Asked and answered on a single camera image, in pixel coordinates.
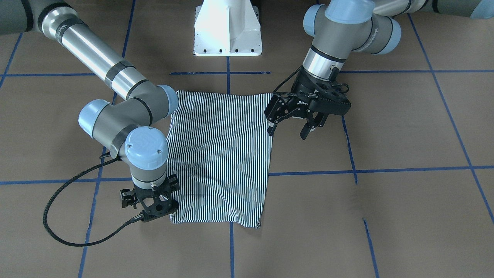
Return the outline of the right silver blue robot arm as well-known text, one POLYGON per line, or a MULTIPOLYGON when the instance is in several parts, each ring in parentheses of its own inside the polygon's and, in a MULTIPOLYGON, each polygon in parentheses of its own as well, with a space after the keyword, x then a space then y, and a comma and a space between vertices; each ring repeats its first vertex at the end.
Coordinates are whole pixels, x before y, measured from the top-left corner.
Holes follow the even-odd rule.
MULTIPOLYGON (((160 0, 71 0, 83 21, 157 84, 168 83, 170 7, 160 0)), ((103 146, 78 124, 92 100, 113 92, 57 42, 36 32, 1 37, 1 227, 42 229, 48 199, 98 164, 103 146)))

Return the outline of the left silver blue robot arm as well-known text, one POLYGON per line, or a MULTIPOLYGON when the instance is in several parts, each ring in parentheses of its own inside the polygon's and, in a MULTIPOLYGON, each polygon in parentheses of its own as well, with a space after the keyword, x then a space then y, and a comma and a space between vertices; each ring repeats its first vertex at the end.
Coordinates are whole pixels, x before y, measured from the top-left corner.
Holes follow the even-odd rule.
POLYGON ((323 127, 329 115, 344 116, 351 108, 349 87, 337 76, 351 52, 382 55, 399 44, 402 30, 394 17, 429 11, 473 19, 493 17, 492 0, 332 0, 314 5, 304 16, 305 32, 313 37, 310 49, 292 76, 291 90, 278 88, 265 108, 268 135, 291 117, 305 119, 300 137, 323 127))

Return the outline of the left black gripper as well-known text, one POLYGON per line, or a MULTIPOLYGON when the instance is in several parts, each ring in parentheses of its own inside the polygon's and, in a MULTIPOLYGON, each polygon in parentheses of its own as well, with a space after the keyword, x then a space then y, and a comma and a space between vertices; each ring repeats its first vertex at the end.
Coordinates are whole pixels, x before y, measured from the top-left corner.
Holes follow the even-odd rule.
POLYGON ((305 140, 310 132, 321 128, 328 116, 344 116, 351 108, 347 92, 349 86, 339 83, 339 69, 330 70, 328 80, 310 75, 305 69, 296 69, 291 76, 273 90, 264 115, 269 121, 267 133, 273 136, 277 124, 289 117, 306 119, 300 137, 305 140))

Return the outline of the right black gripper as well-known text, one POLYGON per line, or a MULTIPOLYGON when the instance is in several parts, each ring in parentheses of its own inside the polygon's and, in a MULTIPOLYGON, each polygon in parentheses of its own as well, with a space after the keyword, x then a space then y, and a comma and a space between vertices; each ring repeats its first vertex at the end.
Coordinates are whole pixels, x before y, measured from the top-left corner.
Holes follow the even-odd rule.
POLYGON ((173 174, 164 179, 160 184, 152 184, 150 189, 142 189, 134 185, 134 189, 120 190, 122 208, 132 206, 136 209, 137 204, 143 206, 140 214, 132 217, 130 222, 144 223, 151 220, 175 213, 179 208, 179 202, 173 200, 172 193, 180 189, 177 175, 173 174))

